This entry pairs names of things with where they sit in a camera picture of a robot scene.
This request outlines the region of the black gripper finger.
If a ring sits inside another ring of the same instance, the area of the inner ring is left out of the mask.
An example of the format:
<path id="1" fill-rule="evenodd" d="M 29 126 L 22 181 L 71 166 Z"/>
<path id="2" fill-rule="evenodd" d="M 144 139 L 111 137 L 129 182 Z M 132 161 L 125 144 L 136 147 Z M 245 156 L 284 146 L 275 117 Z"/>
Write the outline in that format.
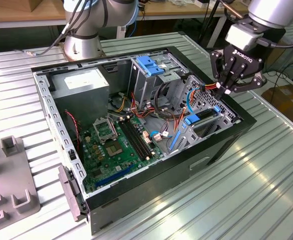
<path id="1" fill-rule="evenodd" d="M 263 87 L 267 80 L 263 76 L 262 71 L 258 71 L 254 74 L 250 82 L 238 83 L 238 80 L 244 77 L 243 71 L 246 69 L 246 65 L 242 64 L 236 70 L 231 71 L 231 77 L 225 83 L 225 94 L 229 95 L 231 92 L 241 93 L 249 90 L 254 90 Z"/>
<path id="2" fill-rule="evenodd" d="M 214 50 L 210 53 L 210 62 L 213 77 L 216 79 L 216 87 L 218 90 L 214 98 L 220 100 L 224 94 L 230 93 L 231 70 L 235 63 L 235 57 L 232 55 L 224 55 L 223 50 Z"/>

